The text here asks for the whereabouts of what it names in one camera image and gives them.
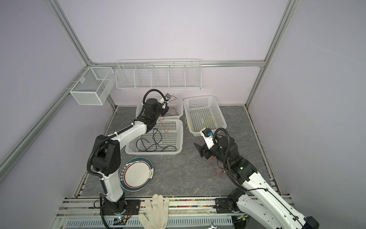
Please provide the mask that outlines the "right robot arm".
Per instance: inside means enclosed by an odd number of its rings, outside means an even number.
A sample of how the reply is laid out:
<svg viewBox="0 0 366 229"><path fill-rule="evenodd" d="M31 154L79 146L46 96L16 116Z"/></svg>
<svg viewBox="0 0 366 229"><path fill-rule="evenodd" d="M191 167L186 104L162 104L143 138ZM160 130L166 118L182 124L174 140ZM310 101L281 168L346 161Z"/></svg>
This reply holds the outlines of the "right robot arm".
<svg viewBox="0 0 366 229"><path fill-rule="evenodd" d="M248 214L267 229L318 229L320 224L312 216L304 216L288 204L262 177L261 173L238 152L231 138L221 137L214 142L194 144L200 157L216 158L236 185L230 198L238 211Z"/></svg>

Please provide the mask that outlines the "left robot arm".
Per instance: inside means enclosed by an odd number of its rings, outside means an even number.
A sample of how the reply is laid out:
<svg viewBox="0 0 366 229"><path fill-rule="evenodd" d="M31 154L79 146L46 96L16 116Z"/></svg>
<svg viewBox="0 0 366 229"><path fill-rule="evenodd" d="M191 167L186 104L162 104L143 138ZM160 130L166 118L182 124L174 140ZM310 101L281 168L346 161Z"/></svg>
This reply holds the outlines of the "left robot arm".
<svg viewBox="0 0 366 229"><path fill-rule="evenodd" d="M168 112L171 97L158 89L149 90L143 97L141 112L129 126L111 135L96 137L87 161L87 172L98 177L102 184L101 207L108 206L118 214L125 211L125 194L118 175L121 149L155 127L159 117Z"/></svg>

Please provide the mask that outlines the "white gloved hand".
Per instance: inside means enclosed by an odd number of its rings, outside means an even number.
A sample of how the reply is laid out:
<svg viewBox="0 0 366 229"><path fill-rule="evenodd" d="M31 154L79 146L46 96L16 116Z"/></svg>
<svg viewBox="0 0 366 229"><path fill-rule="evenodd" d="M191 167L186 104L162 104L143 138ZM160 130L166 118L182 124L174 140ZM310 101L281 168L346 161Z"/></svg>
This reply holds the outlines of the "white gloved hand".
<svg viewBox="0 0 366 229"><path fill-rule="evenodd" d="M144 229L166 229L168 225L168 211L170 198L154 194L152 199L144 201L147 216L139 213L138 219Z"/></svg>

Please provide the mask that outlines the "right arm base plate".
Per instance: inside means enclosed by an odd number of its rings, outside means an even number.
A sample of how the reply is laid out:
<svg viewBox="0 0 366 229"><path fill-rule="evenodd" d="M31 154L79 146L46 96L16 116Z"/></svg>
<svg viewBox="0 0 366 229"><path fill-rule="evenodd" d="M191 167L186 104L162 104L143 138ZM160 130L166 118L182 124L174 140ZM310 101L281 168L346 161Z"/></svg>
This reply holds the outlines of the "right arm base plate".
<svg viewBox="0 0 366 229"><path fill-rule="evenodd" d="M215 204L213 206L217 213L239 213L241 210L238 208L238 198L215 198Z"/></svg>

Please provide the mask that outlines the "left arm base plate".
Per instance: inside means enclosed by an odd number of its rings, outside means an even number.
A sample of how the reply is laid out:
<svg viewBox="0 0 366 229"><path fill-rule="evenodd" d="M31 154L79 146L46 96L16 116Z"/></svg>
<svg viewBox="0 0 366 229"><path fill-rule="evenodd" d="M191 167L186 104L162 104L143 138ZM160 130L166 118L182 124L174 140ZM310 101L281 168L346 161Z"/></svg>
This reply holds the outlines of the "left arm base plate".
<svg viewBox="0 0 366 229"><path fill-rule="evenodd" d="M105 216L138 215L141 206L139 199L123 199L119 202L103 200L102 209Z"/></svg>

